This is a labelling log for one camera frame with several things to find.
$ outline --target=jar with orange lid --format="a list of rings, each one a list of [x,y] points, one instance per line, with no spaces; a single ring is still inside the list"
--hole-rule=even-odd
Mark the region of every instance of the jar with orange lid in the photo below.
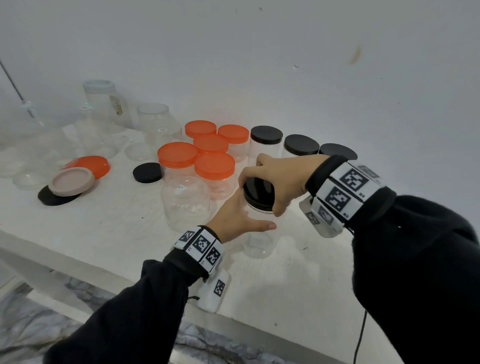
[[[216,134],[216,125],[207,120],[193,120],[185,124],[186,140],[193,140],[200,135]]]
[[[194,145],[186,142],[167,143],[160,147],[157,154],[164,180],[196,175],[194,163],[198,150]]]
[[[212,200],[223,200],[233,193],[235,159],[227,153],[204,153],[195,161],[195,172],[207,184]]]
[[[199,154],[228,151],[228,142],[218,134],[200,135],[193,140],[193,145],[197,147]]]
[[[228,154],[235,158],[236,162],[242,162],[250,148],[250,132],[241,125],[222,125],[218,128],[218,135],[228,141]]]

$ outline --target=marble floor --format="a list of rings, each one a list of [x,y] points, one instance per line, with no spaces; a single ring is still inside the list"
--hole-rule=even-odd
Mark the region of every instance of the marble floor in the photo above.
[[[91,284],[64,275],[61,278],[93,310],[113,297]],[[51,345],[81,326],[29,300],[30,291],[23,284],[0,302],[0,364],[40,364]],[[293,364],[188,322],[180,326],[175,349],[208,364]]]

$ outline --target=orange jar lid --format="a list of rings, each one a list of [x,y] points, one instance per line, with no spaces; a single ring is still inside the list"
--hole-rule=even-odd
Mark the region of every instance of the orange jar lid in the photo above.
[[[241,125],[222,125],[218,128],[218,135],[224,137],[230,144],[243,144],[248,141],[250,131]]]
[[[224,180],[235,172],[235,159],[226,153],[201,154],[195,161],[195,172],[206,180]]]
[[[172,142],[161,146],[157,152],[158,162],[166,168],[187,168],[195,163],[197,148],[186,142]]]
[[[110,172],[108,160],[101,156],[80,157],[67,164],[64,169],[72,167],[83,167],[91,170],[95,179],[98,180]]]
[[[194,120],[185,124],[185,134],[192,139],[199,135],[216,134],[216,125],[207,120]]]
[[[228,142],[218,134],[200,135],[193,140],[193,145],[197,147],[200,154],[228,151]]]

